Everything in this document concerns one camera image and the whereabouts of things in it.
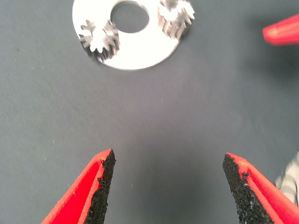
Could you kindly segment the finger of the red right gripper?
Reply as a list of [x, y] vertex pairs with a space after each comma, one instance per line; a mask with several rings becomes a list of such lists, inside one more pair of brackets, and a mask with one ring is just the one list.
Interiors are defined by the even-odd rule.
[[299, 15], [296, 14], [263, 28], [263, 38], [271, 45], [298, 45]]

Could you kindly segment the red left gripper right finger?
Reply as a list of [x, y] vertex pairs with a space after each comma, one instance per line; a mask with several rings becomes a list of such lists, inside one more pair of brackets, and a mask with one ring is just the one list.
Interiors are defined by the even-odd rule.
[[299, 222], [299, 156], [287, 164], [274, 183], [246, 159], [227, 153], [223, 170], [241, 224]]

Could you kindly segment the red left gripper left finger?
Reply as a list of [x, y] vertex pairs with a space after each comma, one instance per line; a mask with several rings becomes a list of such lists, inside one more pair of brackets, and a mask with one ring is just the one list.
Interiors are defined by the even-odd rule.
[[95, 155], [42, 223], [103, 224], [115, 162], [112, 149]]

